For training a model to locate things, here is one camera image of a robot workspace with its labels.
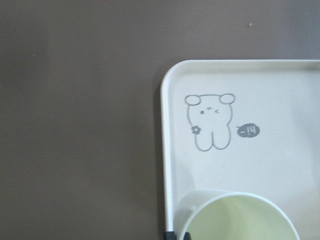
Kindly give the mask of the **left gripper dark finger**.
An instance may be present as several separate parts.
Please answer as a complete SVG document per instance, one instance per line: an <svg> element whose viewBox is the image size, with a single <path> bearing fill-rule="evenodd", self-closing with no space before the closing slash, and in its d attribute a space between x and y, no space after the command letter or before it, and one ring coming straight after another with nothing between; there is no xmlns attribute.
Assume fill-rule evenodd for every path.
<svg viewBox="0 0 320 240"><path fill-rule="evenodd" d="M180 231L175 231L173 228L165 226L163 232L164 240L191 240L192 235L188 229L189 225L185 225Z"/></svg>

